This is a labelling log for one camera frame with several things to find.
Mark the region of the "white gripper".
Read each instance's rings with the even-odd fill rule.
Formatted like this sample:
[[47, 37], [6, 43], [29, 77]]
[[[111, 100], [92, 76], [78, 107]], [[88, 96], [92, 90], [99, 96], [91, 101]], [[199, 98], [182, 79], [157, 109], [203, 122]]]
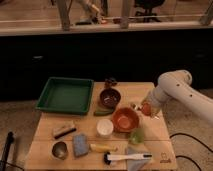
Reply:
[[160, 112], [160, 109], [166, 101], [169, 99], [169, 96], [163, 91], [161, 87], [155, 87], [153, 90], [151, 90], [147, 97], [142, 99], [141, 106], [144, 106], [145, 104], [150, 104], [151, 107], [151, 117], [155, 119], [159, 119], [158, 113]]

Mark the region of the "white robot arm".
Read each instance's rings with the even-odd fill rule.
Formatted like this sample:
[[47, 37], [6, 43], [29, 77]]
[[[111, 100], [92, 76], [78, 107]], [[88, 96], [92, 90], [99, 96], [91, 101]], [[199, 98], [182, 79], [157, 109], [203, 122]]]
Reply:
[[157, 86], [142, 100], [140, 111], [154, 118], [169, 99], [176, 99], [213, 125], [213, 99], [193, 89], [191, 83], [192, 75], [187, 70], [161, 74]]

